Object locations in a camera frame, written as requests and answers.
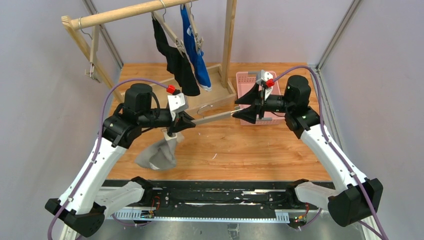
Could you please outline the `grey white underwear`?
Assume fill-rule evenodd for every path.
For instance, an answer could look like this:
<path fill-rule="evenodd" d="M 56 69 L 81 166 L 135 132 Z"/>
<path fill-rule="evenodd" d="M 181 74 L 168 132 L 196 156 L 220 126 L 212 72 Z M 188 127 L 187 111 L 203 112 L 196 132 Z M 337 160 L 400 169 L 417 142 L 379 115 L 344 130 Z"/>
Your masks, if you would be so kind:
<path fill-rule="evenodd" d="M 175 168 L 177 165 L 176 148 L 185 137 L 181 132 L 168 135 L 167 130 L 162 129 L 163 138 L 145 148 L 135 158 L 135 163 L 141 168 L 155 171 L 165 171 Z"/>

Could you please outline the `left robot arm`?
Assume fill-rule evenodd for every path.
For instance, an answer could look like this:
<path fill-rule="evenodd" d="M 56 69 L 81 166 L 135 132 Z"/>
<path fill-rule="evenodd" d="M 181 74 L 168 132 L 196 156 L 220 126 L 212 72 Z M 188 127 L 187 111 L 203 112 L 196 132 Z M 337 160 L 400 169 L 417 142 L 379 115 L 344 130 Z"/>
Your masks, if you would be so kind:
<path fill-rule="evenodd" d="M 106 218 L 122 208 L 153 201 L 152 184 L 139 176 L 106 194 L 99 195 L 99 190 L 134 140 L 153 129 L 161 129 L 163 138 L 144 149 L 136 157 L 136 163 L 151 170 L 176 166 L 175 151 L 181 131 L 193 128 L 195 123 L 186 112 L 187 97 L 172 85 L 166 91 L 166 107 L 152 108 L 157 96 L 150 85 L 135 83 L 126 90 L 124 102 L 111 116 L 100 121 L 93 149 L 76 178 L 59 198 L 51 198 L 45 204 L 55 220 L 62 220 L 80 237 L 88 238 L 100 229 Z"/>

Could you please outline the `beige clip hanger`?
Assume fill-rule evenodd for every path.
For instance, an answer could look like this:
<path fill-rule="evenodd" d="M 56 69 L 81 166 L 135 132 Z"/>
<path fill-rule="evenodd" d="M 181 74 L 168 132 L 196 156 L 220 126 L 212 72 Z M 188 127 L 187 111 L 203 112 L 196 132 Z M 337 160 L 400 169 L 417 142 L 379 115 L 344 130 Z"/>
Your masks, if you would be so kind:
<path fill-rule="evenodd" d="M 226 118 L 230 118 L 235 113 L 240 112 L 241 110 L 242 109 L 240 107 L 237 107 L 235 110 L 232 110 L 232 111 L 221 112 L 221 113 L 217 113 L 217 114 L 210 115 L 210 116 L 203 116 L 202 118 L 199 118 L 199 119 L 194 119 L 193 122 L 196 125 L 203 125 L 203 124 L 211 123 L 211 122 L 223 120 L 223 119 L 226 119 Z M 177 143 L 181 143 L 185 139 L 185 137 L 183 136 L 183 134 L 181 132 L 172 133 L 171 136 L 168 136 L 169 131 L 166 128 L 162 128 L 161 132 L 163 133 L 164 139 L 166 141 L 176 140 Z"/>

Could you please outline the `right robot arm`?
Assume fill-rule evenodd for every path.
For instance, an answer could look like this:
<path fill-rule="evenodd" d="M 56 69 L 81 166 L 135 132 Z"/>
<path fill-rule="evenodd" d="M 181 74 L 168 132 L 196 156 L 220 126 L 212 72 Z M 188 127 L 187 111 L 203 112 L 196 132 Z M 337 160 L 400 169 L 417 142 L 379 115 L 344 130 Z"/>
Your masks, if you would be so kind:
<path fill-rule="evenodd" d="M 341 227 L 372 216 L 378 211 L 383 185 L 358 170 L 341 151 L 322 123 L 319 114 L 309 105 L 311 87 L 301 75 L 288 78 L 282 95 L 272 94 L 274 79 L 257 80 L 235 103 L 245 108 L 234 118 L 254 124 L 265 113 L 283 113 L 287 127 L 307 145 L 329 174 L 334 188 L 312 183 L 307 179 L 294 181 L 286 189 L 286 200 L 292 207 L 312 204 L 330 213 Z"/>

